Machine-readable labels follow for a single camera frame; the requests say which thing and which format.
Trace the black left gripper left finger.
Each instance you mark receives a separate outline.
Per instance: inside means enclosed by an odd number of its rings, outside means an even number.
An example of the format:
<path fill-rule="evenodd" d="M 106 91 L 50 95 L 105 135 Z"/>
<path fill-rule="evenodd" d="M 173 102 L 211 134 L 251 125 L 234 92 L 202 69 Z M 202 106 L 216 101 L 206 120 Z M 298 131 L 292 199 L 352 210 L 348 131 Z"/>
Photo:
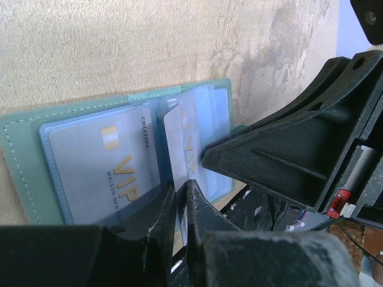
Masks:
<path fill-rule="evenodd" d="M 168 286 L 176 217 L 172 184 L 113 226 L 1 228 L 2 286 Z"/>

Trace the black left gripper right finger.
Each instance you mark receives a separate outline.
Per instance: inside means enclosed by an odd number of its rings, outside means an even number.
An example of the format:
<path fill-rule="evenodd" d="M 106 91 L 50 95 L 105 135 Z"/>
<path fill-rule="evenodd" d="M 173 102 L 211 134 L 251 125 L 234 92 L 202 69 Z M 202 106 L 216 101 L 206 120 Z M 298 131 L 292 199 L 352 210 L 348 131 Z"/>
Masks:
<path fill-rule="evenodd" d="M 242 231 L 186 183 L 187 265 L 193 286 L 358 286 L 344 244 L 322 231 Z"/>

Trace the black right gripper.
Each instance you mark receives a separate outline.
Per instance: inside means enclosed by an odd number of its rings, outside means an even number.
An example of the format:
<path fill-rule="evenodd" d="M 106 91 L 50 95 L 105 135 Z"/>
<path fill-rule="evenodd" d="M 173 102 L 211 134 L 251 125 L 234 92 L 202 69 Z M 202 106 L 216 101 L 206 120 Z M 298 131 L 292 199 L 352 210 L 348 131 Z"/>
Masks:
<path fill-rule="evenodd" d="M 332 58 L 287 106 L 210 144 L 202 166 L 330 218 L 382 192 L 382 52 Z"/>

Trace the green leather card holder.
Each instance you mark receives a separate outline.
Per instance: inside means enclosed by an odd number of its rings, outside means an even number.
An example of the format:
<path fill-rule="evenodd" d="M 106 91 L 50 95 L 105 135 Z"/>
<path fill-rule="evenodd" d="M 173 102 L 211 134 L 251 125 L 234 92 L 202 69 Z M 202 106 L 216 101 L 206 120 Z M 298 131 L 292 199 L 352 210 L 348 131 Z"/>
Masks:
<path fill-rule="evenodd" d="M 169 181 L 197 180 L 210 202 L 230 193 L 232 180 L 201 159 L 233 128 L 223 78 L 6 115 L 1 142 L 31 222 L 110 226 Z"/>

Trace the card with magnetic stripe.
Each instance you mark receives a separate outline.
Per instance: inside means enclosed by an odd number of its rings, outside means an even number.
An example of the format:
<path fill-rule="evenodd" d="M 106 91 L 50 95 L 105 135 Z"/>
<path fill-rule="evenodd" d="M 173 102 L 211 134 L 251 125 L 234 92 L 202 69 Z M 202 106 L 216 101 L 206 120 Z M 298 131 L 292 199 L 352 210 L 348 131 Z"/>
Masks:
<path fill-rule="evenodd" d="M 211 115 L 213 95 L 214 86 L 204 85 L 160 101 L 183 246 L 188 239 L 187 181 L 195 180 L 209 201 L 215 200 L 218 188 L 216 176 L 202 167 L 202 153 L 215 136 Z"/>

